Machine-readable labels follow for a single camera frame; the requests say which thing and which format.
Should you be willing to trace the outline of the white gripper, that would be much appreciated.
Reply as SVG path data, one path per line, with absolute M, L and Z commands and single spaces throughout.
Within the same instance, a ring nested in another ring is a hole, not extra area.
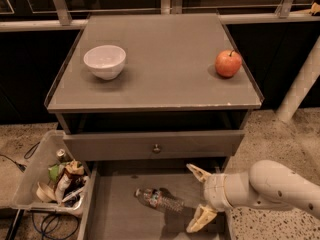
M 210 174 L 193 164 L 187 164 L 187 168 L 195 178 L 203 183 L 203 195 L 209 205 L 199 204 L 193 219 L 189 222 L 186 231 L 196 233 L 209 224 L 217 216 L 217 212 L 224 212 L 232 208 L 225 193 L 225 174 Z

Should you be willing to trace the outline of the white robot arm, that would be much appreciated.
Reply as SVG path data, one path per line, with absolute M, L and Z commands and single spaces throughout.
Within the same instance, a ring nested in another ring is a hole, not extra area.
M 199 204 L 186 231 L 195 233 L 219 212 L 236 207 L 262 210 L 298 208 L 320 218 L 320 186 L 271 160 L 254 163 L 247 171 L 209 173 L 193 164 L 187 168 L 203 184 L 205 205 Z

